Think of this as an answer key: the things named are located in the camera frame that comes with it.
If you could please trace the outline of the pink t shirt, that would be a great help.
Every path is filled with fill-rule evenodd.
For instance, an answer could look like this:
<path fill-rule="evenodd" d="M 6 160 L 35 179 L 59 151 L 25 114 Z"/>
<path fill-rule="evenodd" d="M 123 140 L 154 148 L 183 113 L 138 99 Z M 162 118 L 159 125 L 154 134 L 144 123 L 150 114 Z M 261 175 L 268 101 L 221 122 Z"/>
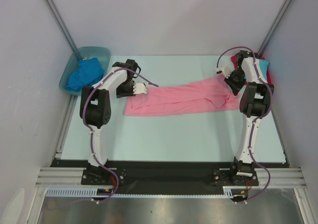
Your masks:
<path fill-rule="evenodd" d="M 124 115 L 170 116 L 239 109 L 239 98 L 227 87 L 222 75 L 170 87 L 151 87 L 147 94 L 127 99 Z"/>

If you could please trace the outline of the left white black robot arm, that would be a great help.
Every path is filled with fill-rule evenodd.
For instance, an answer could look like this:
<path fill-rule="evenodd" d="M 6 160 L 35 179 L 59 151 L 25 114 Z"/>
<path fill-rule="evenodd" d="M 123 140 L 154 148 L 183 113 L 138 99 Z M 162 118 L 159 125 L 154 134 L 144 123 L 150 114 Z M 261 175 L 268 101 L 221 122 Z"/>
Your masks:
<path fill-rule="evenodd" d="M 98 79 L 92 85 L 85 86 L 81 91 L 80 117 L 84 125 L 89 129 L 90 157 L 88 163 L 98 167 L 93 173 L 93 179 L 104 184 L 110 178 L 110 172 L 101 167 L 108 161 L 106 148 L 101 144 L 100 133 L 103 126 L 108 124 L 111 118 L 110 96 L 116 93 L 117 98 L 133 97 L 147 92 L 147 86 L 143 83 L 135 83 L 141 68 L 134 60 L 116 62 L 110 72 Z"/>

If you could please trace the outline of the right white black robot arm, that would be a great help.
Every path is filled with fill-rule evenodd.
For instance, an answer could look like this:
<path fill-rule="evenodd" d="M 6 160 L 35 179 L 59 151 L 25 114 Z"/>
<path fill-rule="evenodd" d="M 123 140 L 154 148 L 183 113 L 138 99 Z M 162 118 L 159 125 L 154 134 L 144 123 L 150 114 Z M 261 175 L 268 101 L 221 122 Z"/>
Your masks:
<path fill-rule="evenodd" d="M 245 90 L 239 102 L 239 111 L 243 115 L 241 141 L 229 179 L 233 184 L 241 185 L 256 177 L 256 136 L 262 118 L 271 110 L 274 85 L 267 81 L 267 72 L 261 69 L 263 59 L 258 54 L 241 50 L 235 55 L 235 60 L 237 66 L 226 75 L 225 82 L 234 95 L 238 95 L 242 88 Z"/>

